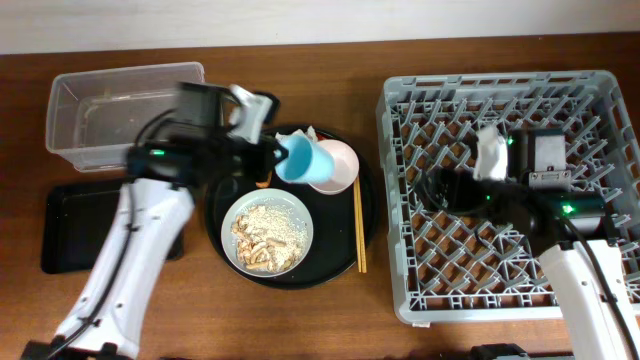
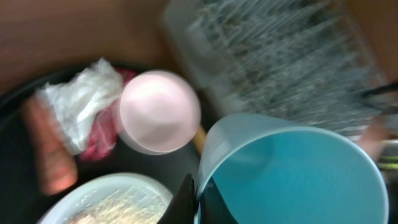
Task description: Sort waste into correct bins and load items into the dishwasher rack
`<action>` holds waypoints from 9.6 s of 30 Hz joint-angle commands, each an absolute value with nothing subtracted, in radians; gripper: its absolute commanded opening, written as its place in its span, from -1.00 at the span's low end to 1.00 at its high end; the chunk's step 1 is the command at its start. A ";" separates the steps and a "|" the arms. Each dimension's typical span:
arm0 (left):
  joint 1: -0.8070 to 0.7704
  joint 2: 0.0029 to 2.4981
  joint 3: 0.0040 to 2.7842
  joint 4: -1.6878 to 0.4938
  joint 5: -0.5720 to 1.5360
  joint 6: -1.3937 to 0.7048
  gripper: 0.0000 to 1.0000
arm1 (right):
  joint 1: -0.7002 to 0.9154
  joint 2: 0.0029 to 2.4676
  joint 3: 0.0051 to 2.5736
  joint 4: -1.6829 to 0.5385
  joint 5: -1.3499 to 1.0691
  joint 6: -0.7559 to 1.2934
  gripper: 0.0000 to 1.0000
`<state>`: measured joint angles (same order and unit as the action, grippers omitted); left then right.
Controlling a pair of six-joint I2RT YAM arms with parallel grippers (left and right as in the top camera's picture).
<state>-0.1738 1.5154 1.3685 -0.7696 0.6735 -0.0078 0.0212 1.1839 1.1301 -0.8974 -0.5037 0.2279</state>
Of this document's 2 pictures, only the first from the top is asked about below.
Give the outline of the wooden chopstick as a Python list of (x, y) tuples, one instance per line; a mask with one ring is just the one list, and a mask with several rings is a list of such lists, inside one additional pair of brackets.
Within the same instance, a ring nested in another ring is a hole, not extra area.
[(358, 272), (362, 273), (362, 260), (361, 260), (361, 205), (360, 205), (360, 181), (359, 175), (353, 183), (353, 202), (354, 202), (354, 221), (355, 221), (355, 241), (356, 241), (356, 260)]
[(360, 205), (361, 205), (361, 260), (362, 260), (362, 273), (367, 272), (367, 263), (366, 263), (366, 244), (365, 244), (365, 234), (364, 234), (364, 218), (363, 218), (363, 208), (362, 208), (362, 195), (361, 195), (361, 183), (360, 183)]

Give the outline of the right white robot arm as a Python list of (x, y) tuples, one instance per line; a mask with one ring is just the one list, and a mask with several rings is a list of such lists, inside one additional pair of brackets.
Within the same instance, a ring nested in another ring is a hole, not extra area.
[(555, 293), (575, 358), (638, 358), (620, 234), (600, 194), (572, 191), (561, 129), (502, 136), (484, 127), (472, 171), (423, 171), (412, 189), (429, 210), (510, 224), (525, 236)]

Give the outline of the light blue cup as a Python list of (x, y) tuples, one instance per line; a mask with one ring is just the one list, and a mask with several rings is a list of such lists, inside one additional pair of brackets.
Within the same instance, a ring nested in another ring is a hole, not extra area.
[(330, 153), (318, 143), (301, 135), (279, 141), (287, 156), (275, 166), (278, 177), (287, 183), (320, 184), (334, 174), (335, 164)]

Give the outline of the pink bowl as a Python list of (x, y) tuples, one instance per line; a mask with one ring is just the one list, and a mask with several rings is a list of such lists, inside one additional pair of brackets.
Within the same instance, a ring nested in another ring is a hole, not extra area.
[(332, 177), (321, 184), (311, 184), (311, 187), (323, 195), (337, 195), (351, 186), (359, 173), (359, 159), (356, 152), (346, 143), (326, 139), (318, 142), (319, 146), (328, 151), (334, 160)]

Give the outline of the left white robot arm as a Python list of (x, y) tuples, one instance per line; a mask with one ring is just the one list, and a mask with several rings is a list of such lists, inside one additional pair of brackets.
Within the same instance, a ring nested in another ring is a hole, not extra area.
[(266, 180), (288, 152), (263, 135), (280, 102), (267, 92), (182, 82), (178, 101), (148, 121), (126, 153), (126, 179), (89, 279), (48, 342), (24, 359), (134, 359), (145, 312), (200, 188), (240, 176)]

